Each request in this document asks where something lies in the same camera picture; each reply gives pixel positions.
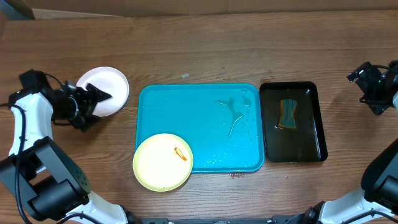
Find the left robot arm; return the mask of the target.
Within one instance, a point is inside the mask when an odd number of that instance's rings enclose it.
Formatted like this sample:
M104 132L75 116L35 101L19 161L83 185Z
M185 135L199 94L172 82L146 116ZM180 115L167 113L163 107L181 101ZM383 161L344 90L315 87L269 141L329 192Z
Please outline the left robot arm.
M140 223L132 212L101 198L80 167L54 142L52 125L87 131L99 121L93 112L112 95L88 83L52 88L50 75L28 70L22 89L4 106L14 116L14 140L1 161L1 183L13 194L24 223Z

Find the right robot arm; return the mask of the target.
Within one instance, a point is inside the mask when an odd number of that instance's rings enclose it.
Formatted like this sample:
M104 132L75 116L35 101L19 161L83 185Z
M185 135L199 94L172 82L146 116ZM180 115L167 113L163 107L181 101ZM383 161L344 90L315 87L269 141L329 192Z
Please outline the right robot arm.
M347 76L363 91L360 102L376 115L397 108L397 60L387 66L365 62ZM339 199L320 202L284 224L365 223L385 217L397 223L397 141L391 143L366 168L361 186Z

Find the white plate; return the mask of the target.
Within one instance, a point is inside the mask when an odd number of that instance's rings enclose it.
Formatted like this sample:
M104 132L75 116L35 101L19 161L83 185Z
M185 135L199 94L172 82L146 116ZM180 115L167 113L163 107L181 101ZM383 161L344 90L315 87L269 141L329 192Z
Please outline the white plate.
M93 115L110 116L118 112L127 102L129 96L128 80L118 69L113 67L93 68L86 72L76 85L86 89L89 83L111 95L110 99L96 105Z

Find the yellow plate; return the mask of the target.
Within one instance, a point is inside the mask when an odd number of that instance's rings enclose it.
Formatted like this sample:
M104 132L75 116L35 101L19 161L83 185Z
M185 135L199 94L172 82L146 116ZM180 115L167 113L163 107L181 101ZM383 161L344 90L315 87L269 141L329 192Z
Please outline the yellow plate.
M180 148L187 161L176 155ZM180 187L193 169L193 152L190 146L174 134L156 134L143 141L136 149L132 168L138 182L155 192L167 192Z

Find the green yellow sponge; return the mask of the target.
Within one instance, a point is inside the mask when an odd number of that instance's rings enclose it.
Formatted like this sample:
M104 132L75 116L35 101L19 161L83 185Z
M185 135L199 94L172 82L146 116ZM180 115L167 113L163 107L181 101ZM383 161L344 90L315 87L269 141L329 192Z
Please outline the green yellow sponge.
M297 102L293 99L279 101L279 119L277 127L280 129L296 129L295 112Z

